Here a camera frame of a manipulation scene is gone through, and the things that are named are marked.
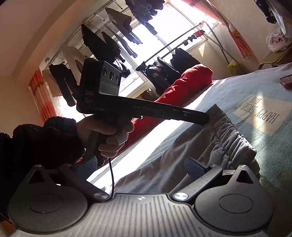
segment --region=metal screw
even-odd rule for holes
[[[104,199],[107,199],[109,197],[109,195],[107,193],[95,193],[94,197],[97,200],[104,200]]]
[[[176,193],[173,195],[173,198],[179,201],[184,201],[186,199],[188,199],[189,195],[187,195],[186,193]]]

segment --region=round pad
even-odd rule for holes
[[[253,201],[240,194],[229,194],[221,197],[220,207],[230,213],[245,213],[252,209]]]
[[[252,171],[241,169],[226,185],[205,190],[195,201],[199,216],[218,230],[250,233],[265,228],[272,218],[269,196]]]
[[[32,199],[29,208],[38,213],[50,213],[59,209],[62,203],[63,201],[58,195],[39,194]]]
[[[8,206],[16,228],[52,233],[79,221],[87,210],[84,195],[70,187],[34,183],[18,188]]]

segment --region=black fuzzy sleeve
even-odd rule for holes
[[[43,127],[19,125],[12,138],[0,133],[0,212],[7,215],[10,198],[33,165],[55,169],[75,163],[83,154],[74,119],[52,117]]]

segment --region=red curtain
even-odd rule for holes
[[[43,122],[47,121],[50,117],[56,116],[55,108],[40,70],[37,70],[33,75],[29,87],[32,91],[34,102],[41,114]]]
[[[204,12],[206,15],[226,25],[228,31],[235,42],[235,45],[243,59],[255,57],[253,51],[238,32],[238,30],[231,24],[230,21],[208,0],[183,0],[192,7]]]

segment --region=red pillow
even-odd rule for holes
[[[199,64],[186,70],[170,87],[166,89],[162,96],[155,102],[181,106],[190,100],[196,93],[212,82],[213,71]],[[129,133],[129,138],[119,153],[136,142],[141,136],[155,128],[163,119],[143,117],[143,119],[133,119],[135,126],[133,132]]]

